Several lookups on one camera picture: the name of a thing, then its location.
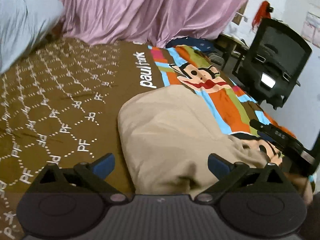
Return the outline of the tan Champion jacket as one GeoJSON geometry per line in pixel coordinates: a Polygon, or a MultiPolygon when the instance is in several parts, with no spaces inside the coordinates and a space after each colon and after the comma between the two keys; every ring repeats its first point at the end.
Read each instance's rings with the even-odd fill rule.
{"type": "Polygon", "coordinates": [[[221,132],[200,96],[182,85],[138,94],[123,104],[118,130],[137,194],[195,197],[217,182],[208,168],[215,153],[262,168],[265,153],[221,132]]]}

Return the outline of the dark blue clothing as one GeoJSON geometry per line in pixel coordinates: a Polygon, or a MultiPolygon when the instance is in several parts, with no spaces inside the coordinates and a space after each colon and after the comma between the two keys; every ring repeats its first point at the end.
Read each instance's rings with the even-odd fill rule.
{"type": "Polygon", "coordinates": [[[203,53],[211,53],[215,51],[213,42],[208,41],[207,39],[202,38],[193,38],[193,37],[183,37],[176,38],[168,42],[165,47],[171,48],[175,46],[186,45],[190,47],[196,47],[203,53]]]}

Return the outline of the brown patterned bed sheet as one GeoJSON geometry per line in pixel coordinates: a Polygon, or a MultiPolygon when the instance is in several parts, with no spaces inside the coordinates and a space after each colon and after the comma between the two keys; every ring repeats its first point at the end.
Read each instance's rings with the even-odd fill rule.
{"type": "Polygon", "coordinates": [[[116,42],[89,46],[61,38],[41,46],[1,75],[1,239],[21,239],[16,218],[21,196],[48,164],[69,168],[113,153],[107,182],[130,195],[135,188],[120,146],[117,116],[137,94],[183,85],[199,95],[225,134],[257,131],[252,119],[273,119],[225,73],[211,81],[217,92],[198,89],[183,70],[213,65],[196,47],[157,48],[116,42]]]}

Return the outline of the black office chair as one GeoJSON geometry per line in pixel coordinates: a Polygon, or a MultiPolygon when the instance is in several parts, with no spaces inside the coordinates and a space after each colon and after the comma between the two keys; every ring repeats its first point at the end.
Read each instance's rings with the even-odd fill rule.
{"type": "Polygon", "coordinates": [[[311,47],[288,25],[265,18],[248,51],[242,53],[232,74],[258,103],[283,107],[310,55],[311,47]]]}

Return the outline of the dark desk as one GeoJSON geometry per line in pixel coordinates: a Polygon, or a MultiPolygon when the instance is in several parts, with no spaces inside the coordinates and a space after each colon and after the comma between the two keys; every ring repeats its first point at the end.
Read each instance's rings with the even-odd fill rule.
{"type": "Polygon", "coordinates": [[[249,46],[243,42],[243,40],[238,39],[235,36],[230,36],[225,33],[221,33],[214,41],[214,47],[222,52],[222,58],[225,63],[221,70],[224,70],[228,60],[233,57],[237,59],[236,64],[233,68],[233,73],[237,71],[240,63],[247,54],[249,46]]]}

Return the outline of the red hanging item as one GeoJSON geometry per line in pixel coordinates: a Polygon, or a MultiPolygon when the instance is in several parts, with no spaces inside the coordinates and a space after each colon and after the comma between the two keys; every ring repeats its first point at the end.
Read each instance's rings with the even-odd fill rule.
{"type": "Polygon", "coordinates": [[[259,27],[260,23],[265,18],[271,18],[271,14],[273,12],[274,8],[271,7],[270,3],[268,1],[263,1],[257,10],[257,13],[252,21],[252,30],[259,27]]]}

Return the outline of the grey pillow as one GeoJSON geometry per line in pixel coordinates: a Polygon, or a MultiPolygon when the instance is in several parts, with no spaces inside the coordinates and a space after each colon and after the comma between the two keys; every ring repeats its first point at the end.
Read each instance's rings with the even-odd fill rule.
{"type": "Polygon", "coordinates": [[[1,0],[1,74],[28,55],[62,13],[59,0],[1,0]]]}

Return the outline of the pink curtain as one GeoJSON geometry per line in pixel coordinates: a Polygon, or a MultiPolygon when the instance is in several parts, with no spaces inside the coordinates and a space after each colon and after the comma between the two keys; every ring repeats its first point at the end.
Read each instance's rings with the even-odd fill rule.
{"type": "Polygon", "coordinates": [[[215,39],[247,0],[60,0],[65,37],[87,44],[135,41],[163,47],[190,36],[215,39]]]}

